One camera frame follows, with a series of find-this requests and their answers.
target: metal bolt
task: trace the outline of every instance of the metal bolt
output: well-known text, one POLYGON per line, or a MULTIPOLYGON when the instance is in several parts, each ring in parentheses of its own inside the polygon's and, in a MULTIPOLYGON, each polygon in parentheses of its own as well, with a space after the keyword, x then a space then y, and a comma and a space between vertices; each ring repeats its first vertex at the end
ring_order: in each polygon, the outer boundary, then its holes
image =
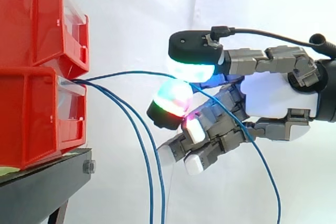
POLYGON ((83 172, 86 174, 94 174, 96 172, 96 161, 86 160, 83 164, 83 172))

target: black cable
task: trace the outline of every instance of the black cable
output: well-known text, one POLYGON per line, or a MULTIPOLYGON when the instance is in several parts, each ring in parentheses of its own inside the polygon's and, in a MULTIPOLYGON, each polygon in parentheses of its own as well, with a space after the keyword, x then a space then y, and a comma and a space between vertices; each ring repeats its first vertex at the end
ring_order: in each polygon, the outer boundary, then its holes
POLYGON ((286 41, 286 42, 289 42, 289 43, 292 43, 292 44, 296 44, 298 46, 303 46, 303 47, 315 48, 315 47, 319 46, 319 45, 316 45, 316 44, 313 44, 313 43, 302 42, 302 41, 291 39, 291 38, 281 36, 281 35, 278 35, 278 34, 273 34, 273 33, 267 32, 267 31, 261 31, 261 30, 255 30, 255 29, 235 28, 234 33, 235 34, 261 35, 261 36, 270 37, 270 38, 273 38, 273 39, 283 40, 283 41, 286 41))

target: black cylinder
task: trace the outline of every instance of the black cylinder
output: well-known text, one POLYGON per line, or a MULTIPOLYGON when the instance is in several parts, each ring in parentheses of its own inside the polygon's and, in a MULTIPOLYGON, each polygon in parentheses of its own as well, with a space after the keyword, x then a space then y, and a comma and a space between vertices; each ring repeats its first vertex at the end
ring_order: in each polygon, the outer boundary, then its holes
POLYGON ((316 120, 336 121, 336 60, 321 60, 324 68, 323 82, 325 87, 319 92, 319 104, 316 120))
POLYGON ((177 130, 183 121, 183 118, 165 111, 154 101, 152 101, 151 105, 149 106, 147 115, 157 127, 166 128, 172 131, 177 130))
POLYGON ((336 58, 336 45, 326 41, 326 38, 322 34, 314 34, 310 37, 309 43, 315 44, 312 47, 315 52, 319 54, 330 57, 331 59, 336 58))

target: robotic hand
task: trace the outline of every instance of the robotic hand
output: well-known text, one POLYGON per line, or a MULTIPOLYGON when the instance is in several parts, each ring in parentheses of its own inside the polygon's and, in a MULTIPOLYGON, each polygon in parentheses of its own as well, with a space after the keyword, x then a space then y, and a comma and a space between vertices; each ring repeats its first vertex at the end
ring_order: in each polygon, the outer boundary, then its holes
MULTIPOLYGON (((214 66, 214 75, 196 85, 201 89, 221 86, 215 97, 244 122, 254 139, 291 141, 307 133, 312 120, 336 121, 333 44, 319 34, 313 35, 309 44, 294 41, 331 58, 319 61, 301 47, 223 50, 219 38, 236 31, 239 29, 213 27, 211 31, 176 33, 170 38, 169 55, 185 64, 214 66), (260 119, 249 122, 251 116, 260 119)), ((239 125, 213 100, 176 118, 155 112, 151 105, 148 116, 157 126, 168 129, 176 129, 181 123, 182 133, 165 142, 159 151, 175 162, 184 159, 191 175, 201 173, 219 155, 248 142, 239 125)))

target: red plastic drawer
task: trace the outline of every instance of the red plastic drawer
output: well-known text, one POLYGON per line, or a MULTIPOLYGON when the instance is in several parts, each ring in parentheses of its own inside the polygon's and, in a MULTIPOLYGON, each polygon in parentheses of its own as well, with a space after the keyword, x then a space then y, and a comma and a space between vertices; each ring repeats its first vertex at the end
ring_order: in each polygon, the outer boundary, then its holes
POLYGON ((86 88, 52 68, 0 68, 0 166, 25 169, 86 141, 86 88))
POLYGON ((76 78, 89 70, 88 18, 71 0, 0 0, 0 66, 48 66, 76 78))

